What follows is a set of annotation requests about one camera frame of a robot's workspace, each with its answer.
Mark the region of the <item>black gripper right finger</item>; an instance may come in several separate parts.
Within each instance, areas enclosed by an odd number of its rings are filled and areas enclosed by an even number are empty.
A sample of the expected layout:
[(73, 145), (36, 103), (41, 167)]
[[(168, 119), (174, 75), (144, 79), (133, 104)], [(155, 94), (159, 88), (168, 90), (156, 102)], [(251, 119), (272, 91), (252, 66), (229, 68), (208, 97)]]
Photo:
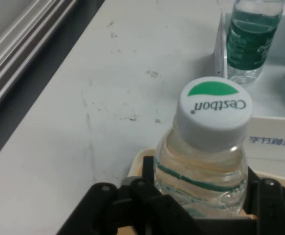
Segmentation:
[(254, 218), (240, 227), (241, 235), (285, 235), (285, 177), (249, 168), (243, 211)]

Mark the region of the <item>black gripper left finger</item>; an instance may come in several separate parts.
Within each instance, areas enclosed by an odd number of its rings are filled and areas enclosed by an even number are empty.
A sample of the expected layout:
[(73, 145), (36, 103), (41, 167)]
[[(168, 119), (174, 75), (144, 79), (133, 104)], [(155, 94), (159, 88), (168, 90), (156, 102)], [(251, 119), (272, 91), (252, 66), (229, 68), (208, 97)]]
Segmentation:
[(131, 227), (137, 235), (199, 235), (197, 222), (153, 183), (153, 157), (145, 156), (142, 177), (127, 178), (119, 188), (94, 184), (58, 234), (115, 235), (120, 228)]

